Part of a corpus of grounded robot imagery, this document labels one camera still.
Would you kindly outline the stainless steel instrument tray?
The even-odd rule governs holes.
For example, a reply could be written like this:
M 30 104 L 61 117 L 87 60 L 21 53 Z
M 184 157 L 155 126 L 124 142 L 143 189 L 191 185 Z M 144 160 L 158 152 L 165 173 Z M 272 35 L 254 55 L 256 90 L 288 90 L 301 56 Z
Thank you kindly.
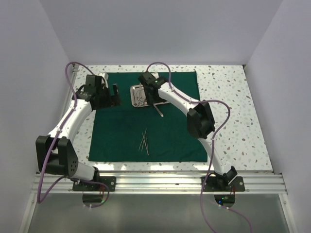
M 142 108 L 148 106 L 144 89 L 141 84 L 133 85 L 130 87 L 130 97 L 133 107 Z

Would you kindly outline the dark green surgical cloth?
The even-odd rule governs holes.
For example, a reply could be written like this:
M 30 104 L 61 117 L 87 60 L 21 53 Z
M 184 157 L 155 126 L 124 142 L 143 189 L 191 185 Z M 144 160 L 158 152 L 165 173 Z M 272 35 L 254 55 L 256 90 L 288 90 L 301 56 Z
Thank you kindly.
M 117 84 L 121 105 L 95 113 L 89 160 L 92 162 L 206 162 L 202 144 L 187 130 L 186 116 L 172 104 L 136 108 L 130 87 L 139 83 L 139 73 L 108 74 L 109 85 Z M 149 156 L 138 150 L 147 129 Z

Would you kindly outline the thin steel tweezers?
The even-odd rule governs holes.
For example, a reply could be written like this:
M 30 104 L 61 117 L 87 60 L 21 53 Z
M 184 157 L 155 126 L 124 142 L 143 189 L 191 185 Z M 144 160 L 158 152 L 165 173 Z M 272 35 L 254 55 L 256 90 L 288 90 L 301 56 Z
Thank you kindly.
M 148 149 L 147 147 L 147 138 L 146 138 L 147 129 L 142 133 L 142 140 L 140 142 L 138 150 L 143 151 L 143 149 Z
M 146 152 L 147 152 L 147 155 L 149 156 L 149 150 L 148 150 L 148 142 L 147 142 L 147 133 L 143 133 L 143 143 L 145 145 L 145 149 L 146 149 Z

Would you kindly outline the steel scalpel handle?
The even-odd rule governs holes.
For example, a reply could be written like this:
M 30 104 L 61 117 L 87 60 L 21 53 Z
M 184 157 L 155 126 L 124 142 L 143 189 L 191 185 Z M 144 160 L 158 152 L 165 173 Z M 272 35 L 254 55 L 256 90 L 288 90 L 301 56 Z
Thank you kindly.
M 159 108 L 155 104 L 153 104 L 153 107 L 156 109 L 156 111 L 159 113 L 161 117 L 164 117 L 163 113 L 159 110 Z

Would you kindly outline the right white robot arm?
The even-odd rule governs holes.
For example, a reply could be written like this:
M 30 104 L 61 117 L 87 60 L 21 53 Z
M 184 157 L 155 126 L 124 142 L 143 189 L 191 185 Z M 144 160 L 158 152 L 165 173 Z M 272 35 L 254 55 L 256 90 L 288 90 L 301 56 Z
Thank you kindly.
M 148 71 L 142 73 L 138 80 L 143 87 L 148 105 L 168 102 L 186 116 L 189 134 L 202 144 L 214 168 L 213 176 L 208 178 L 204 184 L 211 186 L 214 190 L 226 191 L 231 188 L 238 173 L 215 150 L 217 130 L 209 103 L 207 101 L 199 102 L 192 100 L 187 95 L 177 94 L 178 89 L 169 83 L 165 77 L 155 77 Z

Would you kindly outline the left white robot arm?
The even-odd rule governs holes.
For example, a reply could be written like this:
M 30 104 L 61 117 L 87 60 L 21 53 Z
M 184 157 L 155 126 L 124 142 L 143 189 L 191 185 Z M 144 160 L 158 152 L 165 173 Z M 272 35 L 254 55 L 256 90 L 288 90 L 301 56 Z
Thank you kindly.
M 84 180 L 89 190 L 97 190 L 101 178 L 93 166 L 79 162 L 73 141 L 82 123 L 95 110 L 121 104 L 117 84 L 108 85 L 108 74 L 87 75 L 86 82 L 72 97 L 69 109 L 47 136 L 35 142 L 38 168 L 41 172 Z

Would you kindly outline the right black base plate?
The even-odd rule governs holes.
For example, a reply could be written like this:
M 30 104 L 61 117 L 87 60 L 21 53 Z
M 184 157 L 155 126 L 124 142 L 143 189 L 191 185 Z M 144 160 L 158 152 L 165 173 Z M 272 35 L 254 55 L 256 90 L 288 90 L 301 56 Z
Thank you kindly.
M 244 192 L 245 186 L 242 176 L 237 176 L 230 184 L 222 182 L 215 176 L 210 176 L 204 182 L 205 177 L 201 177 L 201 183 L 204 185 L 204 192 Z

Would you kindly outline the aluminium front rail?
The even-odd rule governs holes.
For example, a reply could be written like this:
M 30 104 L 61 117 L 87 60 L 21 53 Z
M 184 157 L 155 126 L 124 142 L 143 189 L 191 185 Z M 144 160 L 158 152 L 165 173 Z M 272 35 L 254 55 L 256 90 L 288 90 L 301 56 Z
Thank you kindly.
M 101 172 L 110 178 L 114 194 L 199 194 L 204 173 L 200 171 Z M 282 175 L 242 172 L 231 183 L 227 193 L 286 194 Z

